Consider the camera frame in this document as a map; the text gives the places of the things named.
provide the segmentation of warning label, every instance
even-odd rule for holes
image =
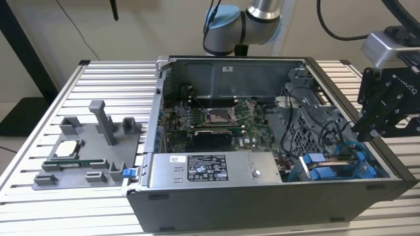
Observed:
[[[224,155],[188,156],[189,181],[228,180],[228,167]]]

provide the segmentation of black cable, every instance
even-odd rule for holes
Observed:
[[[288,120],[288,124],[286,124],[286,129],[282,133],[282,136],[281,136],[281,140],[280,140],[280,148],[282,150],[282,152],[292,158],[297,159],[296,155],[293,153],[290,153],[285,147],[284,147],[284,139],[286,137],[286,134],[289,132],[289,129],[290,129],[290,126],[292,126],[292,119],[293,119],[293,104],[292,104],[292,100],[290,100],[290,97],[289,97],[289,120]]]
[[[210,5],[209,5],[208,14],[205,15],[205,22],[204,22],[204,27],[202,27],[202,34],[205,34],[205,28],[206,28],[206,26],[208,26],[208,19],[209,19],[210,8],[212,8],[213,3],[214,3],[214,0],[210,0]]]
[[[326,34],[341,41],[353,41],[353,40],[360,40],[360,39],[365,39],[368,38],[368,35],[361,35],[361,36],[354,36],[354,37],[341,37],[337,36],[326,27],[325,22],[324,22],[324,18],[322,18],[322,14],[321,14],[321,0],[316,0],[316,14],[317,14],[317,19],[320,21],[321,27],[324,29],[324,31],[326,32]]]
[[[292,158],[294,158],[294,159],[297,159],[297,156],[296,156],[292,152],[289,152],[289,151],[285,149],[285,147],[284,147],[284,139],[285,139],[285,137],[286,137],[286,134],[288,134],[288,132],[289,132],[289,130],[290,130],[290,126],[292,126],[292,119],[293,119],[292,92],[293,92],[296,89],[308,89],[308,90],[312,91],[312,89],[308,88],[308,87],[296,87],[296,88],[293,88],[293,89],[290,90],[290,92],[289,92],[289,108],[290,108],[290,109],[289,109],[289,120],[288,120],[288,124],[286,124],[286,129],[285,129],[285,131],[284,131],[284,133],[282,133],[282,136],[281,136],[280,148],[281,148],[282,152],[284,152],[289,157],[292,157]]]
[[[220,3],[221,3],[221,0],[218,0],[214,9],[213,9],[213,11],[210,12],[209,18],[205,19],[205,24],[206,24],[206,25],[204,25],[204,28],[205,28],[205,29],[204,29],[204,36],[202,36],[202,48],[205,48],[205,46],[204,46],[204,41],[205,41],[205,37],[206,37],[208,32],[209,32],[210,24],[212,24],[212,22],[213,22],[213,20],[214,20],[216,14],[217,14],[217,10],[218,10]]]
[[[330,120],[330,121],[328,121],[324,124],[324,126],[321,128],[320,135],[317,136],[317,143],[318,144],[321,143],[321,138],[322,138],[322,135],[324,135],[324,131],[325,131],[328,125],[330,125],[330,124],[333,124],[336,126],[336,131],[337,131],[337,134],[338,134],[338,141],[341,143],[344,142],[344,137],[342,137],[342,132],[341,132],[341,129],[340,129],[340,125],[338,125],[338,123],[334,120]]]
[[[381,0],[381,3],[385,5],[392,15],[409,31],[409,33],[412,33],[416,38],[420,38],[420,23],[405,10],[398,0]]]
[[[342,128],[341,128],[341,132],[345,130],[345,128],[348,127],[348,125],[349,125],[350,123],[354,123],[354,122],[348,121],[348,122],[344,124],[344,126],[342,126]]]
[[[290,92],[289,92],[289,95],[292,95],[292,92],[296,90],[296,89],[306,89],[306,90],[310,90],[310,92],[313,92],[313,90],[308,87],[294,87]]]
[[[96,59],[97,59],[97,60],[100,60],[100,58],[98,58],[98,56],[97,56],[96,52],[93,51],[93,49],[90,48],[90,46],[88,45],[88,43],[86,43],[86,41],[85,41],[85,39],[84,39],[84,35],[81,34],[80,29],[77,28],[77,26],[76,26],[76,24],[74,24],[74,22],[73,22],[72,18],[70,18],[70,17],[69,17],[69,15],[66,14],[66,12],[65,12],[65,10],[64,10],[64,7],[62,7],[61,3],[58,2],[58,0],[54,0],[54,1],[57,2],[57,4],[58,4],[58,6],[60,6],[60,8],[61,8],[61,10],[62,10],[62,12],[64,12],[64,14],[65,14],[66,18],[70,20],[70,22],[72,22],[72,24],[73,24],[73,26],[74,26],[74,28],[76,28],[76,30],[77,30],[77,32],[78,32],[78,34],[80,34],[80,37],[81,37],[81,39],[82,39],[82,41],[84,41],[84,44],[85,44],[85,45],[86,45],[86,47],[90,49],[92,53],[93,53],[93,54],[94,54],[94,56],[96,56]]]
[[[6,150],[6,151],[10,151],[10,152],[13,152],[13,153],[17,153],[16,151],[13,151],[12,149],[8,149],[6,147],[1,147],[1,146],[0,146],[0,148],[4,149],[4,150]]]

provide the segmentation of aluminum extrusion table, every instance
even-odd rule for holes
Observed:
[[[317,61],[344,95],[356,103],[361,74],[340,61]],[[142,233],[120,187],[34,191],[33,177],[41,169],[61,130],[64,116],[96,122],[90,100],[102,99],[105,112],[118,122],[134,117],[142,123],[136,162],[142,160],[156,83],[154,62],[93,61],[80,65],[49,110],[0,177],[0,234],[5,235],[150,235]],[[386,144],[420,179],[420,137],[389,138]],[[390,236],[420,235],[420,184],[397,200],[376,203],[349,223],[266,229],[188,233],[190,236]]]

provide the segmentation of screw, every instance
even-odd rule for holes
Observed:
[[[416,66],[412,66],[410,69],[416,74],[420,74],[420,69]]]

